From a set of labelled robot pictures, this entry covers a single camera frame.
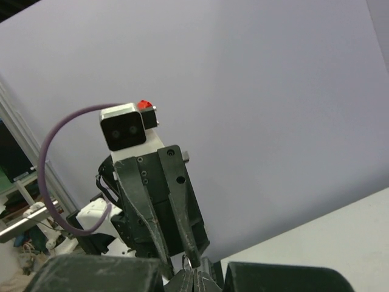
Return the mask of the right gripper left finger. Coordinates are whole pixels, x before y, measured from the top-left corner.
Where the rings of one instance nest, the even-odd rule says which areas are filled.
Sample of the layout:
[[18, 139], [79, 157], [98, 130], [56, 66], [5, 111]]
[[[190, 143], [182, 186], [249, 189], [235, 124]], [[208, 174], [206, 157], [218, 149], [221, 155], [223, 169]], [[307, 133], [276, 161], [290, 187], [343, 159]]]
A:
[[33, 276], [29, 291], [192, 291], [193, 274], [180, 271], [166, 285], [158, 259], [60, 255]]

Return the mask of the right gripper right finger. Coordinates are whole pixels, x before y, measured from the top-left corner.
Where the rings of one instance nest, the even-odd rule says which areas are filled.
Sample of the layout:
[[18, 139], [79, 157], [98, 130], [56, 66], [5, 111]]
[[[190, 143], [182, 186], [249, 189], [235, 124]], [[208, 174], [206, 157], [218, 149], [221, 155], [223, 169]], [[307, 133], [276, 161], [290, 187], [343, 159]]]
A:
[[196, 271], [193, 291], [353, 291], [337, 271], [309, 266], [229, 262], [224, 287]]

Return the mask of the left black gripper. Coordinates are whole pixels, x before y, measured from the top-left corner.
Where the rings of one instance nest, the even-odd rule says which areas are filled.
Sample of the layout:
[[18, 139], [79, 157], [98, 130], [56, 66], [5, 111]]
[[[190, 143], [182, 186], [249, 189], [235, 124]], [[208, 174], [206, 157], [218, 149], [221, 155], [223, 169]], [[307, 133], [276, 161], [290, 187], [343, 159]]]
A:
[[192, 267], [199, 267], [209, 239], [180, 147], [113, 166], [137, 256], [160, 258], [163, 271], [173, 273], [170, 257], [184, 252]]

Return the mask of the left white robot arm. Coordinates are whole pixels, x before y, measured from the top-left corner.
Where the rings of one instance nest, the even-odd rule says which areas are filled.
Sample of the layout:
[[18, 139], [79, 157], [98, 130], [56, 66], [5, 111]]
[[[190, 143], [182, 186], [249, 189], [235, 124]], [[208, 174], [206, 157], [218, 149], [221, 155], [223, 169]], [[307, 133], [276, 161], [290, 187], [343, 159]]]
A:
[[93, 241], [117, 239], [140, 258], [160, 259], [168, 277], [171, 258], [183, 254], [199, 268], [210, 242], [187, 170], [190, 158], [178, 145], [113, 161], [98, 168], [102, 194], [68, 216], [68, 222]]

